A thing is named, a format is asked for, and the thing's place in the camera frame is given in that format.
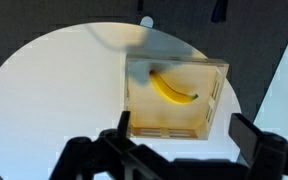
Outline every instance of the white round table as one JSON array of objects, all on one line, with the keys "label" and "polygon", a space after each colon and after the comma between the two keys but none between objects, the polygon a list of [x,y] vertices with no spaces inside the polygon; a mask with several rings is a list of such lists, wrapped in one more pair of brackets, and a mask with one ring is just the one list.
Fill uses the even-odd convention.
[{"label": "white round table", "polygon": [[[0,175],[6,180],[48,179],[66,142],[97,139],[117,126],[123,109],[126,53],[165,52],[206,58],[163,32],[121,23],[92,23],[46,34],[0,68]],[[209,140],[132,138],[168,160],[236,161],[230,115],[241,112],[226,80]]]}]

